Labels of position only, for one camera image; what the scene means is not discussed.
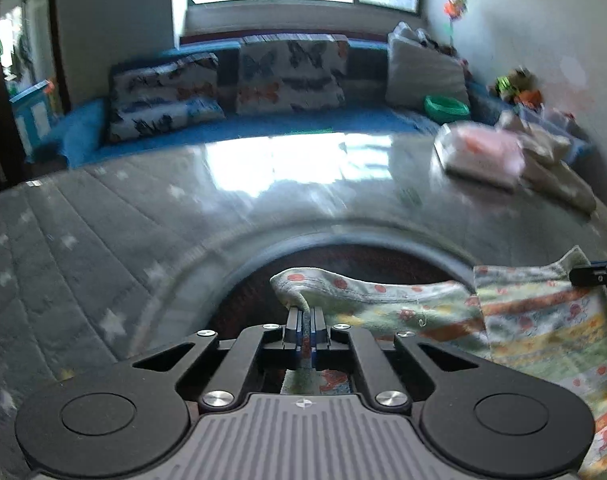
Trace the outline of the left butterfly cushion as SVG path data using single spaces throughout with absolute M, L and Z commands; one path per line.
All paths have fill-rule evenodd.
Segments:
M 222 119 L 218 66 L 219 60 L 212 53 L 192 54 L 113 76 L 110 142 L 161 136 Z

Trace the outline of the butterfly cushion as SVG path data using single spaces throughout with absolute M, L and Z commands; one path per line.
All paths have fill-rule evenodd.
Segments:
M 161 136 L 222 119 L 218 66 L 219 60 L 212 53 L 192 54 L 113 76 L 110 142 Z
M 245 37 L 238 57 L 236 113 L 334 110 L 345 105 L 348 39 L 341 35 Z

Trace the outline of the colourful patterned child's shirt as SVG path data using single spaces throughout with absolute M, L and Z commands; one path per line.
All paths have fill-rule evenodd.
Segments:
M 595 420 L 581 478 L 607 479 L 607 295 L 569 281 L 587 261 L 574 247 L 547 266 L 476 266 L 472 289 L 363 282 L 318 268 L 286 269 L 270 284 L 284 307 L 320 308 L 329 324 L 383 340 L 407 330 L 576 393 Z

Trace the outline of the pink item in plastic bag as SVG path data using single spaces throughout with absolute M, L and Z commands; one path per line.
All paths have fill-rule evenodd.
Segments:
M 433 148 L 443 170 L 505 190 L 517 188 L 526 167 L 516 134 L 478 122 L 442 125 Z

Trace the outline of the grey white pillow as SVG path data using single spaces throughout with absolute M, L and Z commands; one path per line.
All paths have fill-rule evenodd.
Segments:
M 445 96 L 469 104 L 463 66 L 456 58 L 424 47 L 406 22 L 388 35 L 386 102 L 422 110 L 426 96 Z

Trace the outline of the colourful pinwheel on wall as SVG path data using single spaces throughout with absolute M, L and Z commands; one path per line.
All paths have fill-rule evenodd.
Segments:
M 454 47 L 454 25 L 467 12 L 467 0 L 445 0 L 443 12 L 449 19 L 449 41 L 450 47 Z

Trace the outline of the beige crumpled garment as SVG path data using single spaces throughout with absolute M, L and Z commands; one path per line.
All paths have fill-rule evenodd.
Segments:
M 517 135 L 525 159 L 521 180 L 529 188 L 588 216 L 593 214 L 597 203 L 591 186 L 564 162 L 571 149 L 568 138 L 526 122 L 512 110 L 503 110 L 495 128 Z

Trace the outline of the blue white small cabinet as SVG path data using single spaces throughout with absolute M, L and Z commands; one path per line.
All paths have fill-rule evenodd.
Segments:
M 56 124 L 51 106 L 54 85 L 45 79 L 10 99 L 16 127 L 27 157 L 38 148 Z

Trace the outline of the blue sofa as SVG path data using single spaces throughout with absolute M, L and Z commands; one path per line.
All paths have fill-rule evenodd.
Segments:
M 77 168 L 171 146 L 321 131 L 401 132 L 415 136 L 433 136 L 439 125 L 426 117 L 422 110 L 415 112 L 406 108 L 392 108 L 385 103 L 387 44 L 353 39 L 348 44 L 347 77 L 341 82 L 345 91 L 345 104 L 334 110 L 260 113 L 246 117 L 238 115 L 236 95 L 241 49 L 238 40 L 193 44 L 162 51 L 148 58 L 135 58 L 116 64 L 108 72 L 109 82 L 128 70 L 158 67 L 188 55 L 212 53 L 219 61 L 218 101 L 224 116 L 174 132 L 112 142 L 108 140 L 110 97 L 100 96 L 79 105 L 62 117 L 32 149 L 26 162 L 34 166 L 58 162 L 65 168 Z

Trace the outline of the green plastic basin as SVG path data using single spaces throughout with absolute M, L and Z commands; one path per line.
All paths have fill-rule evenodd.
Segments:
M 466 104 L 448 96 L 426 96 L 424 110 L 428 118 L 440 125 L 471 118 Z

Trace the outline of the right butterfly cushion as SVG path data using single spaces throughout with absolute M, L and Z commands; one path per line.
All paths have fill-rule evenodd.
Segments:
M 238 57 L 236 113 L 334 110 L 345 105 L 348 39 L 341 35 L 245 37 Z

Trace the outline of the pile of toys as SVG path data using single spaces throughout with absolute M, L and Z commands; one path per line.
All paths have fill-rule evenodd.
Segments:
M 531 110 L 537 110 L 543 105 L 543 95 L 535 88 L 535 77 L 523 66 L 497 77 L 489 87 L 489 92 L 505 103 L 523 105 Z

